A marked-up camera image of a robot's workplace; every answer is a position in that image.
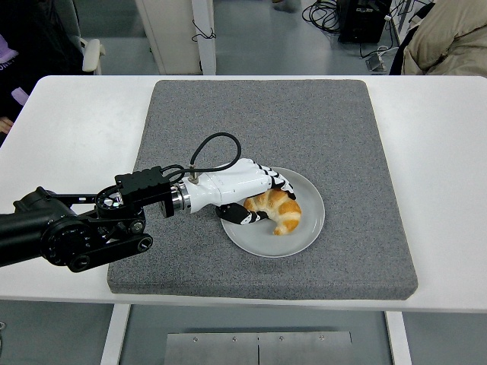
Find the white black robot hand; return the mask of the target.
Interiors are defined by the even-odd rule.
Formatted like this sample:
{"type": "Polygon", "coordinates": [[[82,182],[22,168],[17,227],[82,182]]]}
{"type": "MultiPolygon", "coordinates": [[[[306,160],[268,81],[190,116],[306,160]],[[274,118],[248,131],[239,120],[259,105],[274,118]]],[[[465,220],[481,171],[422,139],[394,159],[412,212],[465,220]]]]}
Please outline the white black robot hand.
{"type": "Polygon", "coordinates": [[[270,167],[251,159],[239,159],[221,171],[205,172],[197,182],[180,183],[183,208],[195,213],[214,205],[217,215],[233,224],[251,224],[284,217],[298,206],[291,183],[270,167]]]}

